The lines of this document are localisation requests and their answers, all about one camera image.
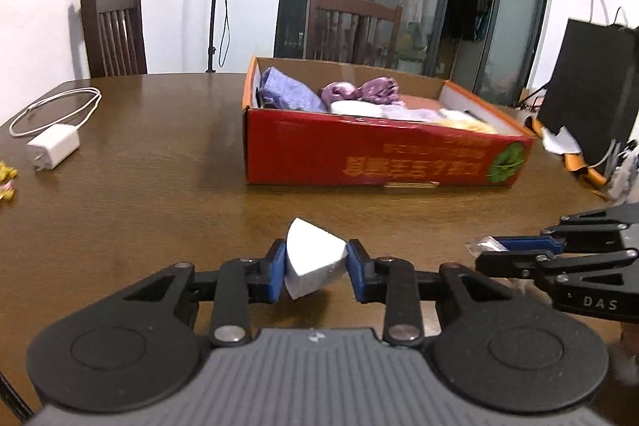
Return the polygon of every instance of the brown table surface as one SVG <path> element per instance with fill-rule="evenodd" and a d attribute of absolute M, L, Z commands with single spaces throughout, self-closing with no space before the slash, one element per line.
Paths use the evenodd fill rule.
<path fill-rule="evenodd" d="M 262 256 L 301 217 L 373 257 L 395 255 L 421 270 L 472 265 L 464 243 L 487 234 L 536 234 L 566 213 L 601 207 L 539 143 L 512 188 L 247 186 L 240 99 L 242 74 L 156 74 L 67 82 L 94 85 L 103 100 L 80 130 L 81 146 L 54 171 L 35 172 L 24 139 L 0 129 L 0 159 L 18 168 L 17 194 L 0 202 L 0 368 L 34 408 L 24 370 L 31 339 L 53 321 L 161 267 L 189 260 L 215 269 L 233 257 Z M 54 102 L 17 130 L 80 107 Z M 424 303 L 427 330 L 437 329 Z M 206 327 L 206 306 L 196 329 Z M 255 327 L 374 326 L 383 306 L 360 305 L 347 278 L 292 302 L 251 307 Z M 585 319 L 611 342 L 619 324 Z M 603 392 L 601 409 L 619 424 L 637 400 Z M 16 424 L 0 406 L 0 424 Z"/>

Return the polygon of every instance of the chair backrest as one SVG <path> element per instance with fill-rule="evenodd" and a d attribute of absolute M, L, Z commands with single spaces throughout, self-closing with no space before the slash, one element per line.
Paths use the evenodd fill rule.
<path fill-rule="evenodd" d="M 146 74 L 140 0 L 80 0 L 91 78 Z"/>
<path fill-rule="evenodd" d="M 374 65 L 381 51 L 379 22 L 391 21 L 387 54 L 385 59 L 379 58 L 384 67 L 392 67 L 401 13 L 401 4 L 388 8 L 369 0 L 309 0 L 304 58 Z M 369 42 L 371 32 L 373 40 Z"/>

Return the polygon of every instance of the black bag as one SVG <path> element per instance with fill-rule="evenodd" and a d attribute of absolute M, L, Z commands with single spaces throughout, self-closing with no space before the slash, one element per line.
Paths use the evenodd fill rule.
<path fill-rule="evenodd" d="M 606 165 L 625 147 L 639 110 L 637 36 L 637 30 L 615 23 L 600 26 L 569 19 L 539 110 L 539 121 L 551 132 L 568 129 L 586 163 L 596 164 L 609 153 L 597 166 L 606 176 L 611 170 Z"/>

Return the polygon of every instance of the blue gripper pad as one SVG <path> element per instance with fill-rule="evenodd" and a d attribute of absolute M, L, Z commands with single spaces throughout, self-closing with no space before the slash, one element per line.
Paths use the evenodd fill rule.
<path fill-rule="evenodd" d="M 268 285 L 268 302 L 274 303 L 279 300 L 284 282 L 284 271 L 286 268 L 286 241 L 282 241 L 277 250 L 276 256 L 271 263 L 270 278 Z"/>
<path fill-rule="evenodd" d="M 351 279 L 355 299 L 360 303 L 366 303 L 363 291 L 363 262 L 350 242 L 346 243 L 346 271 Z"/>
<path fill-rule="evenodd" d="M 510 252 L 546 250 L 555 255 L 560 255 L 564 250 L 563 242 L 558 242 L 551 237 L 493 237 Z"/>

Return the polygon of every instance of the yellow object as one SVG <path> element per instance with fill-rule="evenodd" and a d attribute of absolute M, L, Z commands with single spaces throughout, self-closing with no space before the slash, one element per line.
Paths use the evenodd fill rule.
<path fill-rule="evenodd" d="M 10 188 L 9 190 L 0 190 L 0 199 L 4 199 L 5 201 L 10 201 L 14 198 L 15 190 L 14 188 Z"/>
<path fill-rule="evenodd" d="M 537 136 L 542 138 L 544 125 L 537 118 L 528 117 L 526 126 L 529 127 Z M 568 172 L 577 179 L 587 181 L 595 188 L 603 188 L 608 180 L 597 172 L 591 166 L 588 166 L 583 156 L 579 154 L 564 154 L 564 166 Z"/>
<path fill-rule="evenodd" d="M 0 161 L 0 182 L 13 179 L 18 175 L 18 171 L 15 168 L 8 166 L 4 161 Z"/>
<path fill-rule="evenodd" d="M 480 132 L 482 134 L 497 134 L 497 131 L 493 128 L 493 126 L 480 120 L 471 121 L 445 118 L 437 123 L 444 127 L 450 127 L 451 129 L 462 129 L 466 131 Z"/>

